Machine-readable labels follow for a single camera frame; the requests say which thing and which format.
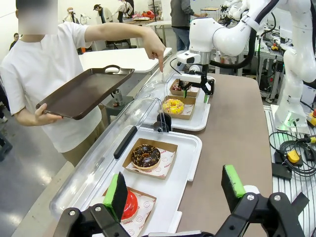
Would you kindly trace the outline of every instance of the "red donut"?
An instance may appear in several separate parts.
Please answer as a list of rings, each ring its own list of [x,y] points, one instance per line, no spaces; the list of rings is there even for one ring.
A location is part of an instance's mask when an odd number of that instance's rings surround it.
[[[128,190],[127,200],[126,200],[126,204],[125,204],[125,208],[124,208],[124,212],[123,212],[121,220],[123,221],[134,216],[137,212],[137,208],[138,208],[137,197],[132,191]]]

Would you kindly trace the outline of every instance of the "black cable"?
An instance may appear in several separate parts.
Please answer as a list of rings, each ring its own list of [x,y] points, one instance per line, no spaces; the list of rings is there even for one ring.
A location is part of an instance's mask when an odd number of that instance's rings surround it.
[[[301,176],[301,177],[312,177],[314,175],[316,175],[316,151],[314,149],[312,149],[307,143],[305,142],[301,142],[298,141],[298,131],[297,131],[297,126],[296,123],[293,122],[295,128],[296,128],[296,136],[293,136],[291,134],[288,134],[286,132],[273,132],[270,136],[269,136],[269,143],[270,146],[275,149],[276,152],[278,152],[279,154],[281,154],[282,159],[284,160],[283,165],[287,166],[288,169],[292,170],[294,173],[296,173],[297,175]],[[285,141],[280,145],[279,150],[277,148],[275,148],[270,141],[271,136],[273,136],[274,134],[286,134],[287,136],[294,138],[294,140],[289,140],[289,141]],[[314,165],[310,166],[308,165],[306,162],[303,161],[303,163],[308,167],[308,169],[300,169],[299,167],[294,166],[288,159],[287,159],[287,154],[292,151],[293,149],[296,150],[297,152],[297,148],[302,149],[306,154],[311,154],[309,157],[310,159],[308,160],[314,160]]]
[[[276,6],[279,0],[271,0],[266,7],[258,14],[258,16],[255,19],[255,22],[260,24],[262,19]],[[211,60],[210,65],[215,66],[215,67],[220,67],[220,68],[226,68],[226,69],[239,69],[247,66],[255,53],[255,43],[256,43],[256,36],[257,32],[252,28],[250,32],[250,37],[249,37],[249,44],[248,44],[248,55],[247,57],[238,64],[224,64],[224,63],[219,63],[216,61]]]
[[[314,108],[310,106],[309,104],[305,103],[304,101],[301,101],[303,105],[306,105],[308,108],[310,108],[312,111],[314,111]]]
[[[316,233],[316,227],[315,227],[315,229],[314,229],[314,231],[313,231],[311,237],[316,237],[316,236],[315,236],[315,233]]]
[[[176,59],[177,59],[177,58],[174,58],[174,59],[172,59],[172,60],[170,61],[170,67],[171,67],[173,70],[175,70],[178,74],[181,75],[181,73],[171,65],[171,63],[172,63],[174,60],[176,60]]]
[[[313,4],[313,1],[311,0],[311,13],[312,13],[312,24],[313,24],[313,51],[315,54],[315,44],[316,44],[316,11]]]

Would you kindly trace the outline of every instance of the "floor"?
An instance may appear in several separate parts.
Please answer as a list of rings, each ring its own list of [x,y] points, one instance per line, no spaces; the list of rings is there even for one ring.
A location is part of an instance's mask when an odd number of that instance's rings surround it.
[[[0,232],[9,237],[66,161],[41,128],[19,125],[6,109],[5,115],[0,130],[13,149],[0,162]]]
[[[150,75],[133,75],[120,90],[136,94],[137,84]],[[40,127],[24,127],[5,109],[8,122],[0,131],[13,149],[0,162],[0,233],[1,237],[40,237],[53,223],[49,201],[73,171]]]

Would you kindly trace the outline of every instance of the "white t-shirt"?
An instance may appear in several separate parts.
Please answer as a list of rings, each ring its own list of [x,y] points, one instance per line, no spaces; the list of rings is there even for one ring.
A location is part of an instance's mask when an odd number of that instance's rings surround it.
[[[19,40],[15,44],[0,66],[12,114],[21,111],[26,101],[35,108],[38,102],[83,72],[77,48],[87,47],[84,41],[87,27],[65,22],[58,26],[57,35],[46,35],[41,42]],[[81,120],[64,118],[42,128],[57,151],[63,153],[84,141],[100,121],[101,111],[96,107]]]

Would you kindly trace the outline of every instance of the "black handle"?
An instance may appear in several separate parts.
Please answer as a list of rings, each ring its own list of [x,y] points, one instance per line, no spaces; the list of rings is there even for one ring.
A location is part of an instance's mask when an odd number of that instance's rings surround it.
[[[123,141],[119,144],[118,148],[115,150],[115,152],[113,154],[115,159],[119,159],[120,158],[120,156],[123,154],[123,152],[125,151],[126,147],[130,143],[130,141],[135,136],[136,132],[137,132],[137,127],[136,126],[132,126],[130,131],[124,137]]]

